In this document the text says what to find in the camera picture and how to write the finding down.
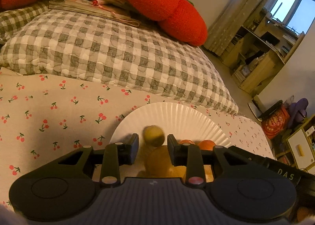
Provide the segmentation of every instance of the bed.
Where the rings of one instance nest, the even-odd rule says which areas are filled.
[[[8,190],[19,176],[84,145],[104,148],[130,112],[154,102],[197,109],[232,144],[272,158],[261,127],[237,115],[199,48],[154,30],[50,10],[45,2],[4,15],[0,203],[7,208]]]

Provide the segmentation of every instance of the window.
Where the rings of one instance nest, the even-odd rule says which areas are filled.
[[[315,0],[276,0],[271,14],[295,33],[306,33],[315,18]]]

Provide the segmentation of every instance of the curtain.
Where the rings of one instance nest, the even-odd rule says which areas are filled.
[[[224,13],[209,28],[204,47],[221,56],[239,28],[262,0],[231,0]]]

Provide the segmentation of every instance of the yellow handle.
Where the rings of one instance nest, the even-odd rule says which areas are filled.
[[[297,146],[297,149],[299,150],[300,156],[304,157],[304,152],[303,152],[302,146],[300,144]]]

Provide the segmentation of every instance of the checkered pillow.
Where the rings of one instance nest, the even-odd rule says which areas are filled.
[[[48,1],[25,8],[0,12],[0,45],[4,45],[15,33],[35,17],[48,10]]]
[[[144,90],[231,114],[238,107],[200,48],[154,30],[50,10],[2,47],[0,65]]]

